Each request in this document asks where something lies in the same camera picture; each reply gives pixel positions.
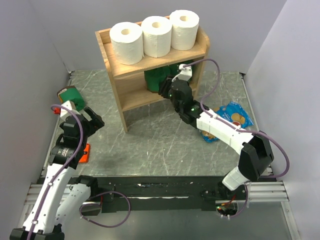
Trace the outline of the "white paper towel roll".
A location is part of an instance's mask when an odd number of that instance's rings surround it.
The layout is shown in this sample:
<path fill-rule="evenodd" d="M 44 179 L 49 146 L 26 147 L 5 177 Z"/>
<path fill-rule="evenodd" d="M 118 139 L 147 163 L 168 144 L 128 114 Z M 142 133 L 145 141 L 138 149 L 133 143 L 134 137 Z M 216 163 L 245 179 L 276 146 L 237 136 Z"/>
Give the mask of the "white paper towel roll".
<path fill-rule="evenodd" d="M 141 23 L 144 54 L 161 58 L 171 50 L 172 24 L 163 16 L 149 16 Z"/>

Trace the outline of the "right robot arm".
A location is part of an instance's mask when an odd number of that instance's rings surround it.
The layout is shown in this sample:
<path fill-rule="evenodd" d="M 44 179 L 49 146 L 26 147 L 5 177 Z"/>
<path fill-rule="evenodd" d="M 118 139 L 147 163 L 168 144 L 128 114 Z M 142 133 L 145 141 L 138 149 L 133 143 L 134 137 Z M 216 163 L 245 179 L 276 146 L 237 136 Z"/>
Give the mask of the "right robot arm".
<path fill-rule="evenodd" d="M 270 141 L 262 132 L 250 133 L 207 106 L 201 106 L 194 100 L 187 81 L 169 76 L 159 84 L 158 94 L 171 101 L 183 122 L 213 135 L 239 154 L 238 165 L 225 175 L 218 187 L 223 199 L 232 198 L 242 184 L 257 181 L 274 160 Z"/>

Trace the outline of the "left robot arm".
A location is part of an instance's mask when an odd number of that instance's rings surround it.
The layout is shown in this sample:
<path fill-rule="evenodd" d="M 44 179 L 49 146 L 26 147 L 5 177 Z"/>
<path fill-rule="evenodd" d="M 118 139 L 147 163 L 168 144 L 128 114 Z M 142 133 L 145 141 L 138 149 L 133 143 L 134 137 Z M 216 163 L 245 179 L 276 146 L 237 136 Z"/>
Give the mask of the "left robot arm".
<path fill-rule="evenodd" d="M 102 117 L 86 106 L 84 111 L 91 118 L 88 120 L 70 102 L 55 104 L 52 109 L 60 112 L 63 132 L 50 152 L 45 180 L 33 209 L 22 227 L 11 231 L 11 240 L 63 240 L 67 221 L 86 200 L 94 201 L 99 195 L 97 178 L 81 175 L 62 199 L 85 153 L 88 137 L 105 125 Z"/>

